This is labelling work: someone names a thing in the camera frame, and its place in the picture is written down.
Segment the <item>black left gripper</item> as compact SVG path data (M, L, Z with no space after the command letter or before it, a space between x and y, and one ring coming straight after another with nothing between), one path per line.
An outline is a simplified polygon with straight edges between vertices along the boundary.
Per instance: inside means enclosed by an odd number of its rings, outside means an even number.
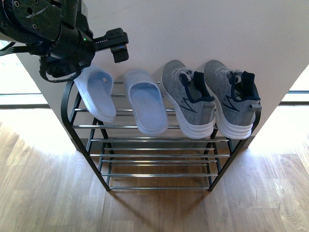
M112 29L102 37L93 38L83 31L65 30L59 37L50 56L45 58L45 74L52 77L78 77L90 67L97 51L110 49L115 63L129 59L127 33L121 28Z

